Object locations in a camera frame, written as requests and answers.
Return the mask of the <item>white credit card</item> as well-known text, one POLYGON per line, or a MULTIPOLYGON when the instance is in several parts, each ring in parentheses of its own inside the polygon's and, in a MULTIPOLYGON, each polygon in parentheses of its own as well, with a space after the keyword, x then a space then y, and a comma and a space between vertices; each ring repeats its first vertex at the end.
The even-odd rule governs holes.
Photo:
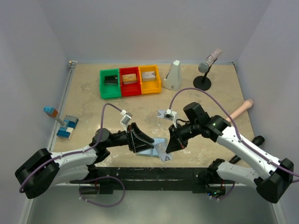
POLYGON ((165 142, 157 143, 154 145, 154 147, 162 162, 172 160, 172 155, 166 152, 167 145, 165 142))
POLYGON ((165 110, 158 110, 157 117, 164 118, 166 111, 165 110))

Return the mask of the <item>green card holder wallet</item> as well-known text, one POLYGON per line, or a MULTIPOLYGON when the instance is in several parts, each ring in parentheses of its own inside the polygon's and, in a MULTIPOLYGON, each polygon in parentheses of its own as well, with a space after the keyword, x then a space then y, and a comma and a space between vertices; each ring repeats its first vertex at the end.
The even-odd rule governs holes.
MULTIPOLYGON (((155 145, 157 143, 161 143, 161 142, 165 142, 167 144, 167 139, 166 138, 154 138, 153 145, 155 145)), ((141 151, 141 152, 137 153, 137 155, 138 156, 157 157, 157 158, 159 157, 155 150, 155 147, 141 151)))

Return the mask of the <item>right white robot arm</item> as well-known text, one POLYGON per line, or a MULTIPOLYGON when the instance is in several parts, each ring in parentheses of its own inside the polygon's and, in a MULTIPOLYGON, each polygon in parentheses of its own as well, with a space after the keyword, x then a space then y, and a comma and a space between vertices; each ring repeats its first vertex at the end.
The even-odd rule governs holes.
POLYGON ((277 203, 293 181, 294 164, 289 159, 272 156, 244 138, 235 127, 219 115, 210 117, 199 103, 183 108, 188 121, 169 127, 170 140, 166 152, 185 149, 188 140, 201 135, 229 149, 249 167, 232 164, 223 159, 214 160, 207 168, 207 182, 228 180, 254 188, 270 203, 277 203))

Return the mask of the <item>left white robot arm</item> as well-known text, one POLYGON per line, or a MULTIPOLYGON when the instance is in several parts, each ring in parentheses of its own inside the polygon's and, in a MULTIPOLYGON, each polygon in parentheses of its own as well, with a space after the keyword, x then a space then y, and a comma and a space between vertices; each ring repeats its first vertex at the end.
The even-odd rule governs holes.
POLYGON ((154 139, 143 133, 135 122, 126 131, 110 132, 100 128, 89 145, 62 153, 39 149, 16 171, 20 193, 28 199, 43 194, 49 187, 63 182, 96 180, 97 171, 91 168, 104 161, 109 155, 109 147, 128 146, 133 153, 154 147, 154 139))

